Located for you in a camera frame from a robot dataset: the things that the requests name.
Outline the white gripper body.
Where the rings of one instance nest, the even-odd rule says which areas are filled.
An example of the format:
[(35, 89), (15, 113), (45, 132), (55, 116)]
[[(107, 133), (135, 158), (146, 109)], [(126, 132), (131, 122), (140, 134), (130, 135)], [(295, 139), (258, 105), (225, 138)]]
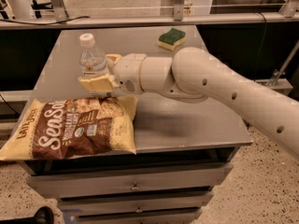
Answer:
[(144, 53), (131, 53), (122, 56), (114, 67), (114, 76), (124, 92), (140, 94), (140, 68), (147, 58)]

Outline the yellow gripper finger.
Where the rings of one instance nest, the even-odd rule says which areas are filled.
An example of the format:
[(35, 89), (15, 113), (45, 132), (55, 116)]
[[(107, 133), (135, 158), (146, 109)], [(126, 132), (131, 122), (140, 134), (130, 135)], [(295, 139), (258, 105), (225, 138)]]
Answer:
[(113, 75), (79, 77), (79, 83), (87, 91), (113, 92), (118, 84)]
[(108, 60), (108, 64), (111, 67), (114, 67), (116, 63), (121, 59), (120, 54), (107, 54), (106, 57)]

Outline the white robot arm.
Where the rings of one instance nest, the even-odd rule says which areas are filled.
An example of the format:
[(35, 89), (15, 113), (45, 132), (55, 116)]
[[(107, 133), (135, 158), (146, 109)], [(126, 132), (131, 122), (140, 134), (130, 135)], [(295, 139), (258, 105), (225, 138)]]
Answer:
[(186, 103), (211, 97), (299, 157), (299, 102), (242, 77), (203, 49), (183, 48), (173, 57), (112, 54), (109, 64), (112, 74), (81, 77), (82, 87), (99, 93), (117, 88), (135, 94), (155, 92)]

